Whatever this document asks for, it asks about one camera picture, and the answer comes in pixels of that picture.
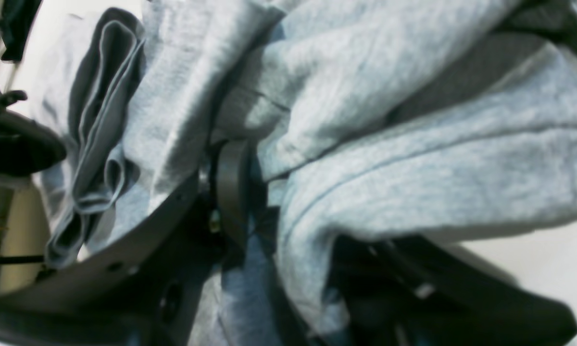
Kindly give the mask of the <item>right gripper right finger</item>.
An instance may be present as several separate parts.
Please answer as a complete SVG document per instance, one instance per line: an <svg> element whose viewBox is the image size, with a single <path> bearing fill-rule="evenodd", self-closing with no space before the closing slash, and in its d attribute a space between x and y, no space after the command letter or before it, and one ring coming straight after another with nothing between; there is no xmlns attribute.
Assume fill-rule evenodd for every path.
<svg viewBox="0 0 577 346"><path fill-rule="evenodd" d="M562 302L490 276L422 236L337 239L328 287L348 308L354 346L565 346Z"/></svg>

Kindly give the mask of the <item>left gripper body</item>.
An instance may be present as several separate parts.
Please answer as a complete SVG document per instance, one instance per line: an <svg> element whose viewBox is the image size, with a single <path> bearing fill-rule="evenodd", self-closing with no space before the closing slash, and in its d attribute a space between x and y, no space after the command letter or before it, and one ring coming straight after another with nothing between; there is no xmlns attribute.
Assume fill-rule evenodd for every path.
<svg viewBox="0 0 577 346"><path fill-rule="evenodd" d="M67 156L66 147L48 127L9 110L27 100L24 91L0 94L0 174L23 177L48 169Z"/></svg>

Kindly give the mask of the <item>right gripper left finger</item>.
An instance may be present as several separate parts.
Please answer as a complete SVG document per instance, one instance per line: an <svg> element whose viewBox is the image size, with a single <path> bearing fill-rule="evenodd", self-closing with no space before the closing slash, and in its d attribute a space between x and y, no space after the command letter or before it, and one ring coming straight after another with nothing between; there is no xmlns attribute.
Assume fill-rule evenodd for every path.
<svg viewBox="0 0 577 346"><path fill-rule="evenodd" d="M0 346L178 346L226 246L247 243L249 145L209 147L198 173L127 235L0 296Z"/></svg>

